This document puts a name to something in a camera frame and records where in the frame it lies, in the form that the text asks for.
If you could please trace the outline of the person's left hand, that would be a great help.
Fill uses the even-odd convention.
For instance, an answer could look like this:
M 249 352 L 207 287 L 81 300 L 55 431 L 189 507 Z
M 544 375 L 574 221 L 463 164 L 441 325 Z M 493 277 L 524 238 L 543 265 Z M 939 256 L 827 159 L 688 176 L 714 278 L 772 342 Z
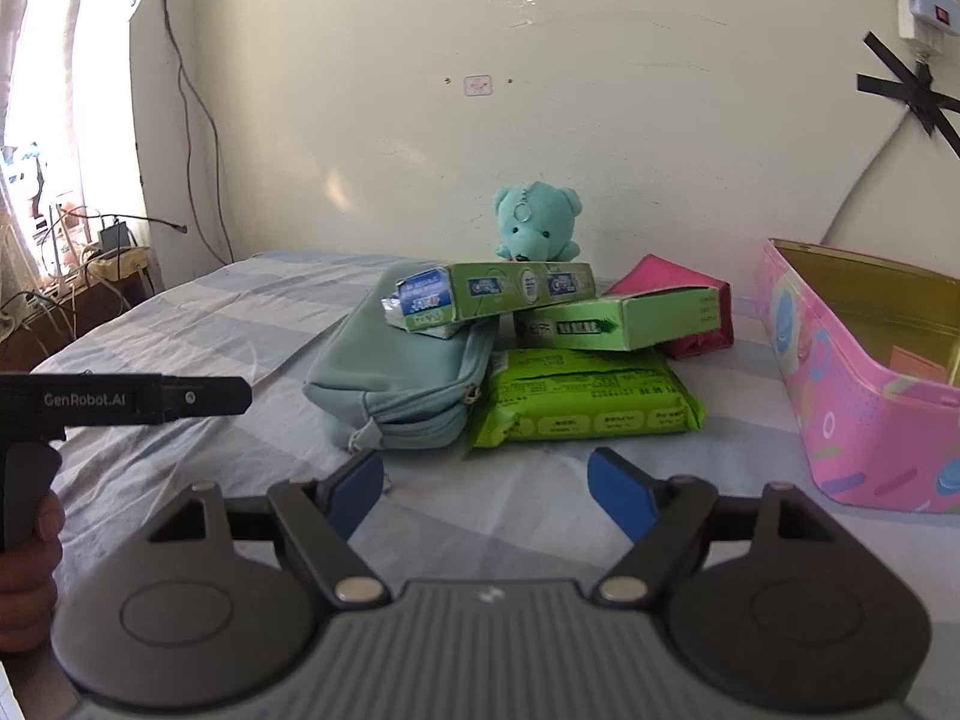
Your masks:
M 53 493 L 37 505 L 32 535 L 20 548 L 2 554 L 0 571 L 0 650 L 29 652 L 49 637 L 57 603 L 53 574 L 62 561 L 60 533 L 64 507 Z

